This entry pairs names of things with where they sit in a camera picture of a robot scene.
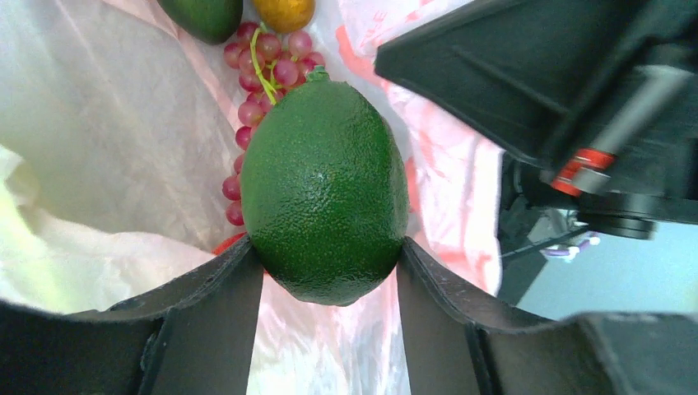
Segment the pink plastic bag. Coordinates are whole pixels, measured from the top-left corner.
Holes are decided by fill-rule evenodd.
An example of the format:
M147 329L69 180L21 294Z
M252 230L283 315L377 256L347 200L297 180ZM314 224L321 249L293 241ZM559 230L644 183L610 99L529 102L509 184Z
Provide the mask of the pink plastic bag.
M500 289L501 149L374 74L377 47L455 1L320 1L327 69L379 109L406 158L410 236L450 271ZM1 4L1 294L103 309L206 262L223 216L244 96L221 50L154 1Z

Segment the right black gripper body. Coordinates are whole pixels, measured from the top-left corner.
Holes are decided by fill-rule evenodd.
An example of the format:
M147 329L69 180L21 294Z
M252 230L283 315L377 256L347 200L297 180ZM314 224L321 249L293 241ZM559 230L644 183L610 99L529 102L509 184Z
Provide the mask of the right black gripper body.
M594 94L556 129L540 165L506 156L500 226L547 209L584 230L650 239L697 222L697 4L638 1Z

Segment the green fake avocado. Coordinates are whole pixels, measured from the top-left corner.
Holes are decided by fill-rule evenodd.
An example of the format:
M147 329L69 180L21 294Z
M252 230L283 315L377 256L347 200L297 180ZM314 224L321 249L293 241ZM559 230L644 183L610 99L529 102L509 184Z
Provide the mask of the green fake avocado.
M403 158L378 110L321 67L259 124L240 187L252 245L298 300L348 306L394 269L408 223Z

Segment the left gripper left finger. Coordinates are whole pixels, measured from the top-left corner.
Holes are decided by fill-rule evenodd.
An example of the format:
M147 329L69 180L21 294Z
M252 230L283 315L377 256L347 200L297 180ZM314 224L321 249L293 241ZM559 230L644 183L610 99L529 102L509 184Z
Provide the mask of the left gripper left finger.
M243 394L263 288L248 238L105 311L1 305L4 394Z

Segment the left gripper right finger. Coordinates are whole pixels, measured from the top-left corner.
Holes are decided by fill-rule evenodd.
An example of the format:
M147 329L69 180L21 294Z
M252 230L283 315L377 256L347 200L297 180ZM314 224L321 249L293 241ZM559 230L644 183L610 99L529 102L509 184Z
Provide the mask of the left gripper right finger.
M487 294L412 239L397 266L415 394L694 394L694 314L606 312L561 321Z

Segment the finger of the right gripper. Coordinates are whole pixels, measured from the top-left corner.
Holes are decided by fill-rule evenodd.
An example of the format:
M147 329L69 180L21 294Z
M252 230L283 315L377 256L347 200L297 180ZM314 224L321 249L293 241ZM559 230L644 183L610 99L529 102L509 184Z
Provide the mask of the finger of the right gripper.
M612 152L642 123L638 100L592 110L591 90L648 1L474 1L379 47L375 72L518 159L548 167L567 134Z

